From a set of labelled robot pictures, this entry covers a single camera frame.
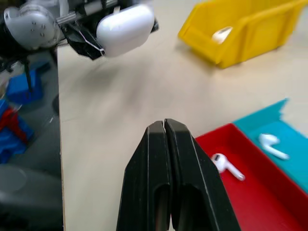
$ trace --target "blue object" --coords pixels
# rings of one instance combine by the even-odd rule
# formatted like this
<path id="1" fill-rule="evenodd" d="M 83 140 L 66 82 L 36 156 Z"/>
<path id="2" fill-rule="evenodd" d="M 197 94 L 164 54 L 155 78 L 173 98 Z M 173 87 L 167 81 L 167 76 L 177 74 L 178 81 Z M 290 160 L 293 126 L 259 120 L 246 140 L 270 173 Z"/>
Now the blue object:
<path id="1" fill-rule="evenodd" d="M 0 119 L 7 109 L 6 101 L 0 100 Z M 20 117 L 18 117 L 18 125 L 29 140 L 34 134 L 33 130 Z M 8 128 L 0 130 L 0 164 L 6 163 L 12 155 L 24 153 L 25 150 L 26 144 L 16 137 L 12 131 Z"/>
<path id="2" fill-rule="evenodd" d="M 308 139 L 281 120 L 280 110 L 288 99 L 248 115 L 234 124 L 259 147 L 282 171 L 286 173 L 304 192 L 308 193 Z M 280 139 L 273 148 L 290 156 L 281 160 L 263 150 L 258 138 L 261 133 L 269 133 Z"/>
<path id="3" fill-rule="evenodd" d="M 10 79 L 6 97 L 13 103 L 27 104 L 43 97 L 40 73 L 36 69 L 30 71 L 32 92 L 29 91 L 26 74 Z"/>

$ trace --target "red object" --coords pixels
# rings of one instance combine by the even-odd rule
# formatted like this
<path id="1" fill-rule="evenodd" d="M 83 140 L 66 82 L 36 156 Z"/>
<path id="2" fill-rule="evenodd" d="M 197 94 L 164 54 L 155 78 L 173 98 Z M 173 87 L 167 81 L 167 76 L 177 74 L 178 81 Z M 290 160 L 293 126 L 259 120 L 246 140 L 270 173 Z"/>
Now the red object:
<path id="1" fill-rule="evenodd" d="M 0 119 L 0 131 L 7 127 L 23 143 L 27 143 L 27 136 L 19 127 L 18 114 L 11 108 L 7 109 Z"/>
<path id="2" fill-rule="evenodd" d="M 211 157 L 224 154 L 244 175 L 221 174 L 243 231 L 308 231 L 308 195 L 234 124 L 196 138 Z"/>

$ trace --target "yellow bin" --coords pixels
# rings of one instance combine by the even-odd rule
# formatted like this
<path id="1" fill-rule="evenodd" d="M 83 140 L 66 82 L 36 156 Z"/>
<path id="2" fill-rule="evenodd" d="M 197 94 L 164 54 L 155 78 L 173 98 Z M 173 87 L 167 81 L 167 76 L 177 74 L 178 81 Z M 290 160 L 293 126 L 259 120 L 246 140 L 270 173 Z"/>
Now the yellow bin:
<path id="1" fill-rule="evenodd" d="M 308 0 L 213 0 L 197 4 L 179 32 L 194 50 L 226 68 L 283 45 Z M 223 43 L 215 32 L 232 26 Z"/>

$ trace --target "table surface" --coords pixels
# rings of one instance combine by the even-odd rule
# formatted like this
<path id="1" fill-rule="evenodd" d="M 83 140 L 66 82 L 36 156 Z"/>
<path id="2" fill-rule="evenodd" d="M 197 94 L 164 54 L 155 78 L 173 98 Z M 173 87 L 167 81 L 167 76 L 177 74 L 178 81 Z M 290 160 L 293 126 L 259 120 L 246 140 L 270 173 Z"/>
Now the table surface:
<path id="1" fill-rule="evenodd" d="M 284 120 L 308 135 L 308 10 L 285 46 L 220 70 L 177 39 L 197 2 L 155 0 L 160 30 L 120 57 L 58 50 L 67 231 L 116 230 L 124 169 L 156 120 L 199 136 L 289 97 Z"/>

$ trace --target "white earbud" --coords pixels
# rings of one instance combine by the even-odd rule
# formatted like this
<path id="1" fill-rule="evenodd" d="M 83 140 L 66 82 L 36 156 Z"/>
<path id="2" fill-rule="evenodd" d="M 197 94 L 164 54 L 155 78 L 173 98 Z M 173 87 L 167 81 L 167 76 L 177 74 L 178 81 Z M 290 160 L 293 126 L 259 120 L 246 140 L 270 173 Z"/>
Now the white earbud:
<path id="1" fill-rule="evenodd" d="M 237 179 L 245 179 L 245 176 L 227 160 L 225 155 L 216 153 L 211 159 L 216 165 L 219 173 L 222 173 L 224 170 L 228 169 Z"/>
<path id="2" fill-rule="evenodd" d="M 288 154 L 280 152 L 277 149 L 274 149 L 272 147 L 272 145 L 278 144 L 280 142 L 276 136 L 263 133 L 263 134 L 260 134 L 259 141 L 260 141 L 262 148 L 268 151 L 269 153 L 273 154 L 274 156 L 280 159 L 283 159 L 283 160 L 287 160 L 290 158 Z"/>

